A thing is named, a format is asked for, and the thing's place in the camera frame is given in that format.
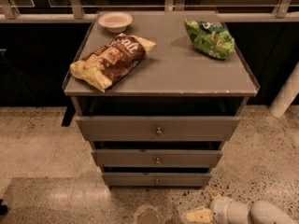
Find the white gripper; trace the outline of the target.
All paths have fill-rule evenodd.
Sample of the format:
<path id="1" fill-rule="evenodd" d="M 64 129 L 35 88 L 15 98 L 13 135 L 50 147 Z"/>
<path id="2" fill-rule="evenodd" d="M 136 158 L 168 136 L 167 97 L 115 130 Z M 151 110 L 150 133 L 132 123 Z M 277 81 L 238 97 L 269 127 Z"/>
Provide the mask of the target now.
<path id="1" fill-rule="evenodd" d="M 217 224 L 229 224 L 228 208 L 233 201 L 229 197 L 221 196 L 217 191 L 210 189 L 208 191 L 212 199 L 209 209 L 200 206 L 182 214 L 184 224 L 207 224 L 214 219 Z"/>

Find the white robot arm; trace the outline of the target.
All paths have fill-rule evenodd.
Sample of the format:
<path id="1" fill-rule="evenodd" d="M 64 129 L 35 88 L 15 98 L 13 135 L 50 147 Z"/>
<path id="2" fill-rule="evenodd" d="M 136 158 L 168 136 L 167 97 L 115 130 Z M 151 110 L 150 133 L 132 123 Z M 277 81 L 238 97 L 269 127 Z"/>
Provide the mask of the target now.
<path id="1" fill-rule="evenodd" d="M 298 224 L 298 80 L 299 64 L 268 108 L 246 110 L 209 199 L 184 212 L 184 224 Z"/>

